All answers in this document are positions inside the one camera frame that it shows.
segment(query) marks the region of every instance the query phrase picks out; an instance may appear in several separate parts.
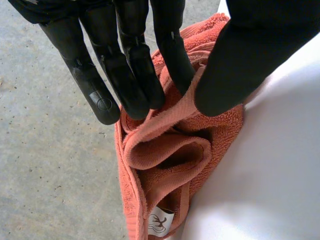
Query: white surface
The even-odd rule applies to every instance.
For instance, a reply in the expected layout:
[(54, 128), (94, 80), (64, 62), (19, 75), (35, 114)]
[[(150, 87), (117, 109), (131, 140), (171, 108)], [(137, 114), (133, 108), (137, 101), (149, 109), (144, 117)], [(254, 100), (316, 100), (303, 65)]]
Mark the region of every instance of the white surface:
[(318, 34), (246, 105), (243, 129), (172, 240), (320, 239), (319, 46)]

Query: concrete floor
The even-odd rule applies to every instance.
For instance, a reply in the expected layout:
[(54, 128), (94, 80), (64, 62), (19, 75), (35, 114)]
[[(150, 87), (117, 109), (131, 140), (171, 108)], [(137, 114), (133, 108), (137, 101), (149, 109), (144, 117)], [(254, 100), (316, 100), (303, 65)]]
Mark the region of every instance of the concrete floor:
[[(211, 16), (218, 3), (187, 0), (183, 27)], [(150, 14), (146, 40), (154, 51)], [(90, 46), (87, 36), (85, 41)], [(127, 235), (114, 128), (96, 120), (40, 28), (4, 1), (0, 4), (0, 240), (121, 239)]]

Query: robotic hand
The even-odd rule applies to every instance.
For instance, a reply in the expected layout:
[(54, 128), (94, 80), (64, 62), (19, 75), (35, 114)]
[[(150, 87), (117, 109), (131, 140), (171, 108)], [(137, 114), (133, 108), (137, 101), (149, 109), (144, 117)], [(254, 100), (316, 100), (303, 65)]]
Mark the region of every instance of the robotic hand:
[[(164, 104), (144, 31), (148, 0), (9, 0), (41, 28), (61, 53), (97, 118), (119, 119), (119, 108), (83, 41), (79, 19), (97, 58), (133, 119)], [(179, 91), (195, 74), (179, 35), (185, 0), (150, 0), (159, 50)], [(221, 31), (195, 93), (197, 108), (219, 115), (249, 96), (264, 79), (320, 32), (319, 0), (227, 0), (231, 20)], [(124, 49), (118, 45), (117, 21)]]
[[(128, 115), (140, 120), (149, 109), (162, 107), (164, 92), (144, 37), (148, 0), (9, 1), (28, 21), (40, 25), (101, 123), (115, 123), (120, 111), (90, 58), (79, 20)], [(156, 42), (183, 94), (195, 74), (179, 33), (185, 0), (151, 0), (151, 6)]]

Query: white label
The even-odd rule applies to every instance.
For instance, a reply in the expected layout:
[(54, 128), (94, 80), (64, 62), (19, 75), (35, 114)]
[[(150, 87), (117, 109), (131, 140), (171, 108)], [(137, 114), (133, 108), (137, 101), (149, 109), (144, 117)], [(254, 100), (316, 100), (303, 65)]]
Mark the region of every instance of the white label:
[(169, 233), (174, 213), (166, 213), (159, 207), (155, 207), (150, 216), (148, 224), (148, 235), (164, 237)]

